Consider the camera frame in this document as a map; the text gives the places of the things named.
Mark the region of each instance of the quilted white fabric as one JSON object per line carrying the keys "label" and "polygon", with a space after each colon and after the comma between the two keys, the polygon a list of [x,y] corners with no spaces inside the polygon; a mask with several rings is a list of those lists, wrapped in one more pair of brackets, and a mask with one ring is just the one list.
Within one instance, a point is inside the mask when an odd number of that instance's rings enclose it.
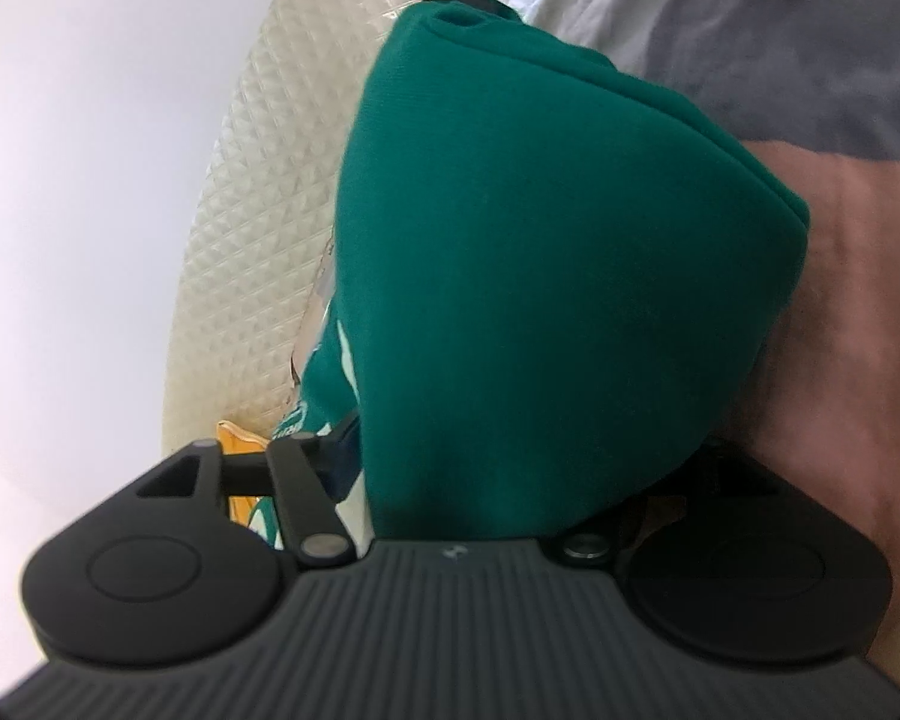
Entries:
{"label": "quilted white fabric", "polygon": [[333,221],[343,147],[370,64],[419,0],[274,0],[214,147],[180,277],[164,448],[222,418],[269,435]]}

